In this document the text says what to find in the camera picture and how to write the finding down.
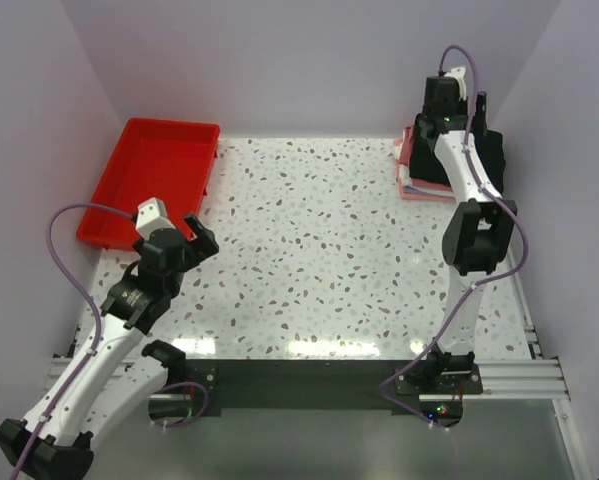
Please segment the black t shirt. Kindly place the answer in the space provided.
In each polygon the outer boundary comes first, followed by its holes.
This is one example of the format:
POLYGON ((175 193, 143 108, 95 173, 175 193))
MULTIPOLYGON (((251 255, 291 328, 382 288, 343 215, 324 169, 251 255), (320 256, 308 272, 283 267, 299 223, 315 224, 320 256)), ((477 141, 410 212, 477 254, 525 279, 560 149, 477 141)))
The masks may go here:
MULTIPOLYGON (((503 193, 506 168, 503 135, 498 131, 488 130, 484 135, 475 137, 475 145, 490 181, 500 193, 503 193)), ((443 166, 420 137, 413 139, 409 169, 411 177, 415 180, 450 187, 443 166)))

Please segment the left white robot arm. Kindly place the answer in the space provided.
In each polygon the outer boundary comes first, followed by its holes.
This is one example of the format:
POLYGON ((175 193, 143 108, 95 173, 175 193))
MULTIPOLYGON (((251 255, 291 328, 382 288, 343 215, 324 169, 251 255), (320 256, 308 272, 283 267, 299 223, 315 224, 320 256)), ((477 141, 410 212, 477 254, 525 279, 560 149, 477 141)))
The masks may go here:
POLYGON ((219 247, 212 231, 189 213, 193 235, 174 226, 160 201, 152 199, 133 215, 139 254, 121 280, 94 308, 95 325, 86 343, 42 399, 21 419, 0 425, 0 448, 12 477, 82 479, 104 436, 142 400, 175 392, 186 380, 185 354, 164 341, 143 349, 143 358, 117 382, 111 380, 127 354, 170 309, 183 276, 219 247))

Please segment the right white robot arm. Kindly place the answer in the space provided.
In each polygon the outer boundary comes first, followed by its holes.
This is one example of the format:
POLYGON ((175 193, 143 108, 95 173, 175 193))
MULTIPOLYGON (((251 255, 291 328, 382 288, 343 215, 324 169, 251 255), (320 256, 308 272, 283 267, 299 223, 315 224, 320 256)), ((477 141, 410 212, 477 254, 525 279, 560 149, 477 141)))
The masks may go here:
POLYGON ((443 174, 456 210, 442 238, 450 281, 441 331, 425 359, 407 375, 419 389, 448 392, 474 370, 475 329, 485 281, 504 260, 517 212, 502 198, 479 158, 476 141, 487 135, 484 113, 470 118, 465 71, 427 78, 408 161, 412 179, 443 174))

